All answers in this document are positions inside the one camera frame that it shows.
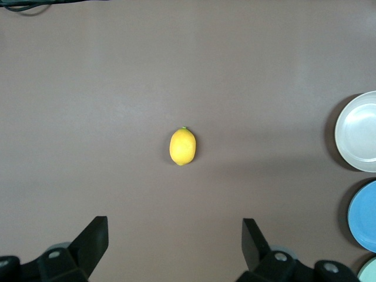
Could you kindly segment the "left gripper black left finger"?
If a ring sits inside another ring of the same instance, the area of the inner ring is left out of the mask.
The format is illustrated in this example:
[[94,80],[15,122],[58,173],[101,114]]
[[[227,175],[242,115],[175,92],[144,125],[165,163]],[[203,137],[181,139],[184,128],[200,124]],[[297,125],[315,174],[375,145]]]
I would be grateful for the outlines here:
[[1,281],[88,281],[108,245],[108,218],[97,216],[71,243],[51,246],[26,264],[2,256]]

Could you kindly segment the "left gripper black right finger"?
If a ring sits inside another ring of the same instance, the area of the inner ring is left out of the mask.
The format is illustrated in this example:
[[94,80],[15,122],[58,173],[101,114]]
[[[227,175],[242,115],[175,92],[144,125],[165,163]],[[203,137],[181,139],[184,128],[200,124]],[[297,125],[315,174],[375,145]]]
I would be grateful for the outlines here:
[[241,249],[248,270],[237,281],[357,281],[347,266],[319,260],[305,266],[282,250],[272,250],[254,219],[243,219]]

